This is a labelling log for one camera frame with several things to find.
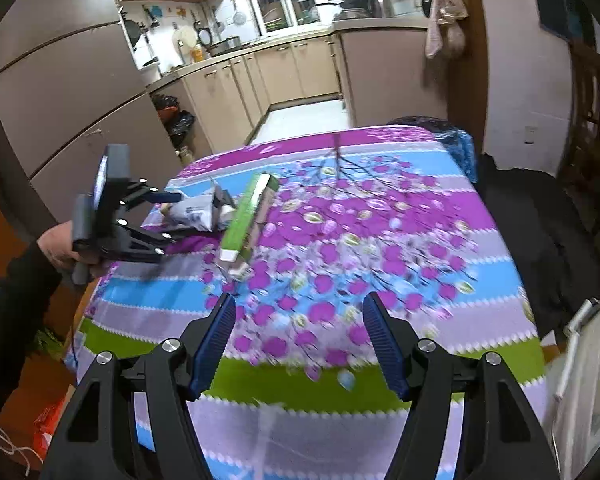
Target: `silver screw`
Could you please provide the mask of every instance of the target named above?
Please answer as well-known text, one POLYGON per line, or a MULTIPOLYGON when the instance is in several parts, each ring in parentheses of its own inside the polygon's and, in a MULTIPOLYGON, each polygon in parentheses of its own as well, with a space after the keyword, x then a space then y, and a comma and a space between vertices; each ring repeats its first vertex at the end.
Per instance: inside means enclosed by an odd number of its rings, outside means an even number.
POLYGON ((111 352, 109 352, 108 350, 105 350, 104 352, 100 352, 96 356, 96 361, 98 362, 99 365, 105 365, 112 359, 113 359, 113 354, 111 352))
POLYGON ((429 354, 436 349, 436 344, 431 339, 421 339, 418 341, 418 348, 429 354))
POLYGON ((165 352, 175 352, 178 348, 180 348, 180 342, 177 339, 167 339, 162 343, 162 349, 165 352))
POLYGON ((502 357, 500 354, 496 354, 496 352, 487 352, 484 360, 487 361, 490 365, 497 366, 502 362, 502 357))

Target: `table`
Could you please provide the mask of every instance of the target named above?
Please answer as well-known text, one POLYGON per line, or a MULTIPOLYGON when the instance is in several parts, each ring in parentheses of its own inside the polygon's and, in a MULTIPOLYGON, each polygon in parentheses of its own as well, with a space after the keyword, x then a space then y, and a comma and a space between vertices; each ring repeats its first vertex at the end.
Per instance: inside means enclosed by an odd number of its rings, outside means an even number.
MULTIPOLYGON (((392 316, 450 352, 497 350, 542 415, 542 354, 516 268, 432 134, 380 126, 246 146, 191 164, 167 189, 194 195, 213 178, 237 196, 263 171, 281 186, 251 274, 225 283, 219 241, 203 237, 178 242, 159 266, 117 264, 75 338, 79 378, 98 352, 147 352, 230 292, 234 332, 211 389, 190 405, 214 477, 381 479, 408 404, 386 388, 362 325, 360 301, 376 290, 392 316)), ((145 225, 161 218, 154 208, 145 225)), ((139 439, 152 447, 137 400, 139 439)), ((456 397, 439 480, 452 478, 461 423, 456 397)))

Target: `white tiled wall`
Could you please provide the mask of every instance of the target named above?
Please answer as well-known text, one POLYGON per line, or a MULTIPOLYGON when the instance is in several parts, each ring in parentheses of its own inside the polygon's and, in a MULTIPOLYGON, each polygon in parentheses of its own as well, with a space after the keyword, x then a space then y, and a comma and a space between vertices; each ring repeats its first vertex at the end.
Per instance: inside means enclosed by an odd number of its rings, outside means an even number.
POLYGON ((225 40, 229 36, 239 36, 240 40, 245 43, 260 36, 249 0, 235 0, 236 9, 247 15, 247 22, 243 25, 235 25, 234 23, 235 10, 232 0, 210 0, 209 4, 217 9, 216 19, 224 23, 225 29, 220 34, 221 39, 225 40))
MULTIPOLYGON (((184 25, 192 27, 193 18, 190 13, 191 10, 195 12, 195 15, 200 20, 204 17, 200 5, 178 2, 124 2, 123 9, 127 13, 126 18, 128 20, 134 20, 135 22, 144 22, 145 25, 149 25, 150 20, 144 10, 142 10, 142 5, 148 9, 157 5, 162 9, 162 17, 157 18, 160 25, 155 28, 150 28, 147 33, 149 43, 151 44, 155 55, 160 60, 160 70, 166 72, 171 67, 182 64, 177 47, 172 40, 173 33, 175 32, 172 23, 177 23, 179 27, 184 25), (177 15, 177 7, 182 7, 187 11, 184 17, 177 15)), ((136 43, 136 51, 133 52, 133 57, 138 68, 142 67, 142 65, 152 57, 149 54, 149 49, 146 46, 146 41, 143 36, 141 36, 138 43, 136 43)))

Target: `countertop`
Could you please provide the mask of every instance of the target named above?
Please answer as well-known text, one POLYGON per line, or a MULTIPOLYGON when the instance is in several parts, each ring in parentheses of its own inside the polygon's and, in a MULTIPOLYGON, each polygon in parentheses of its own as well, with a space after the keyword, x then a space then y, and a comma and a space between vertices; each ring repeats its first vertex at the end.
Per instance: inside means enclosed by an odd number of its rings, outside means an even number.
POLYGON ((289 43, 291 41, 308 40, 309 38, 320 38, 328 36, 334 32, 345 32, 352 30, 361 30, 366 28, 417 28, 426 29, 429 25, 429 20, 422 14, 414 14, 413 16, 404 16, 401 18, 360 18, 356 20, 339 20, 332 22, 329 25, 319 23, 317 25, 306 25, 304 27, 295 27, 293 33, 280 35, 271 35, 258 38, 246 44, 240 50, 234 50, 222 56, 210 57, 204 61, 193 63, 173 72, 170 72, 147 86, 146 90, 151 93, 162 88, 163 86, 173 83, 177 79, 189 75, 198 70, 202 70, 208 66, 215 65, 228 59, 251 54, 264 48, 278 46, 289 43))

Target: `cable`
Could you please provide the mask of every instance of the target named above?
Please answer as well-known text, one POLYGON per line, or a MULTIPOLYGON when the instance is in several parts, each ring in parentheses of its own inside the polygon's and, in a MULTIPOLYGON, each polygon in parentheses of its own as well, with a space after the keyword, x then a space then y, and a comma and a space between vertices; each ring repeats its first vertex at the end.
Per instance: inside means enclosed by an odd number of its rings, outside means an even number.
POLYGON ((44 460, 42 460, 40 458, 40 455, 38 453, 36 453, 35 450, 31 449, 29 446, 22 446, 22 447, 17 447, 9 438, 9 435, 6 433, 6 431, 4 431, 1 427, 0 427, 0 440, 3 441, 5 444, 7 444, 8 446, 11 446, 11 449, 5 449, 2 446, 0 446, 0 449, 2 450, 2 452, 4 452, 7 455, 13 456, 16 451, 18 453, 20 453, 23 457, 23 459, 25 460, 25 462, 27 462, 27 470, 24 473, 24 476, 28 477, 29 473, 31 471, 31 462, 29 462, 29 459, 27 458, 27 456, 24 454, 24 451, 30 451, 32 452, 36 458, 38 460, 40 460, 40 463, 44 463, 44 460))

